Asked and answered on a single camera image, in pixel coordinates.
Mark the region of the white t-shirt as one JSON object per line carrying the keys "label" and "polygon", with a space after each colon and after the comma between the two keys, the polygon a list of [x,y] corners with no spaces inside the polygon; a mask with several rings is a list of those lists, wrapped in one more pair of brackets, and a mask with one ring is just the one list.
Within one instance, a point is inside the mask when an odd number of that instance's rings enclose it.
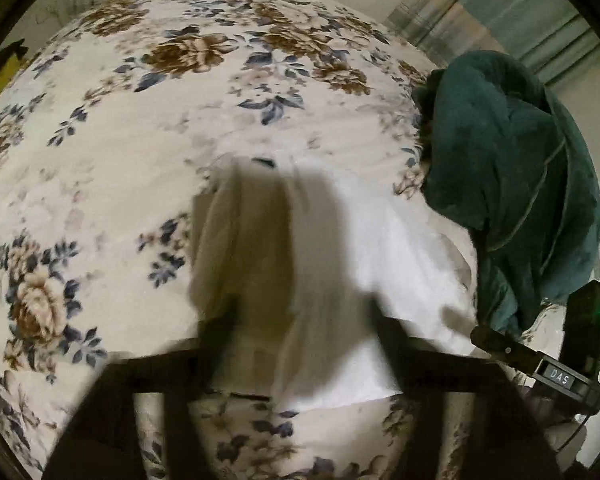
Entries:
{"label": "white t-shirt", "polygon": [[427,347],[472,351],[477,256],[468,232],[419,196],[317,160],[220,159],[193,201],[190,256],[202,320],[238,301],[217,389],[297,411],[392,396],[370,298]]}

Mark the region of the black tracker box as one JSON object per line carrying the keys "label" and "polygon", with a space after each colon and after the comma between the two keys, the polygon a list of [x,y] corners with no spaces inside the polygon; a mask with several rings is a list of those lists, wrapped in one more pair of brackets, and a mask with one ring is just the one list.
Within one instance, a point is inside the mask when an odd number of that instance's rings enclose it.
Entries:
{"label": "black tracker box", "polygon": [[559,361],[575,372],[600,374],[600,281],[592,280],[569,295]]}

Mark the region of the dark green plush blanket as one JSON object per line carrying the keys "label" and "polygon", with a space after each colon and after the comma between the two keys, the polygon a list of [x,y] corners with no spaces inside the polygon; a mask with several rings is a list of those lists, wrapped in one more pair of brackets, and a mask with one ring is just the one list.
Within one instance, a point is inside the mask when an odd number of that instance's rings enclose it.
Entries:
{"label": "dark green plush blanket", "polygon": [[600,186],[588,147],[554,93],[501,52],[459,56],[416,96],[431,150],[422,195],[471,236],[479,322],[518,336],[592,275]]}

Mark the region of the floral bed blanket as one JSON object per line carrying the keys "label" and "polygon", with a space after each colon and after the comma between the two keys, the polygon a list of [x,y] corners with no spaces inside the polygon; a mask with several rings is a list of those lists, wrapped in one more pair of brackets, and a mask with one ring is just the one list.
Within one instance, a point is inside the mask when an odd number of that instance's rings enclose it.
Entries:
{"label": "floral bed blanket", "polygon": [[[419,192],[413,92],[434,64],[332,0],[108,0],[0,95],[0,455],[47,461],[102,369],[187,344],[194,198],[223,158],[317,160]],[[193,418],[221,479],[387,479],[397,393],[285,410],[215,388]]]}

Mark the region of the green curtain right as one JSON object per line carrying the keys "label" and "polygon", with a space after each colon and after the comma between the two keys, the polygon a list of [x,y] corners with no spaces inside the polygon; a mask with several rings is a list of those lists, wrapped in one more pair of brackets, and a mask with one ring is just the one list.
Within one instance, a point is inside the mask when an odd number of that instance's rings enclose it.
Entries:
{"label": "green curtain right", "polygon": [[568,0],[401,0],[386,26],[439,66],[500,51],[548,86],[600,59],[600,38]]}

